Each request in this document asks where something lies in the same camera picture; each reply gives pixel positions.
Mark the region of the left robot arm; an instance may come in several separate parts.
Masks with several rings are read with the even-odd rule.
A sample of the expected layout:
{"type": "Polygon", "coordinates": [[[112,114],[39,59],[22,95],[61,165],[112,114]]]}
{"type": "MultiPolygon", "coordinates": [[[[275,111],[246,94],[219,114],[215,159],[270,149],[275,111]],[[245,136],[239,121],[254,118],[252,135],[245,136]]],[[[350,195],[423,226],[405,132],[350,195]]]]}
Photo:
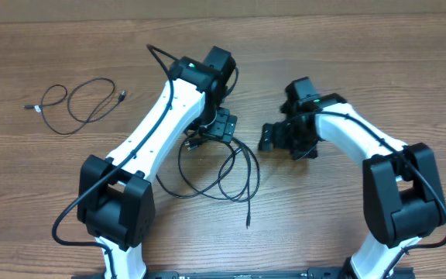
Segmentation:
{"type": "Polygon", "coordinates": [[[236,117],[221,107],[235,72],[231,53],[212,47],[203,61],[176,59],[165,67],[163,91],[134,132],[106,158],[90,155],[81,167],[77,218],[101,248],[101,278],[144,278],[142,241],[153,224],[153,181],[186,129],[229,143],[236,117]]]}

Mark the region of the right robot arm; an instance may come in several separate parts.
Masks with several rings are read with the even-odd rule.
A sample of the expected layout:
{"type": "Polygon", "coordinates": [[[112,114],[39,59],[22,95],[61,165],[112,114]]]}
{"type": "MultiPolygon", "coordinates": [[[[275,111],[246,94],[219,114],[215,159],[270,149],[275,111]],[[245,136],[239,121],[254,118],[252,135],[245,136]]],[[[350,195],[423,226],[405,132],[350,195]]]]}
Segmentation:
{"type": "Polygon", "coordinates": [[[310,78],[285,88],[281,122],[262,127],[259,150],[289,150],[314,159],[333,143],[362,170],[362,205],[369,233],[342,267],[310,267],[309,278],[413,278],[397,264],[411,250],[446,245],[446,202],[433,150],[395,139],[359,115],[337,93],[320,95],[310,78]]]}

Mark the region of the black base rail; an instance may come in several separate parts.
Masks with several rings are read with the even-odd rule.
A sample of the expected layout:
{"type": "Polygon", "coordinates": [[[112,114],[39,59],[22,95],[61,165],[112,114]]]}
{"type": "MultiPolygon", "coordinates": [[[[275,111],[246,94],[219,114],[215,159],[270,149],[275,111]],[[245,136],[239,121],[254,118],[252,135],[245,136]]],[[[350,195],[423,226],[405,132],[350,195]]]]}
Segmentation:
{"type": "Polygon", "coordinates": [[[177,272],[147,272],[146,279],[338,279],[340,267],[312,267],[307,270],[257,271],[257,272],[210,272],[178,274],[177,272]]]}

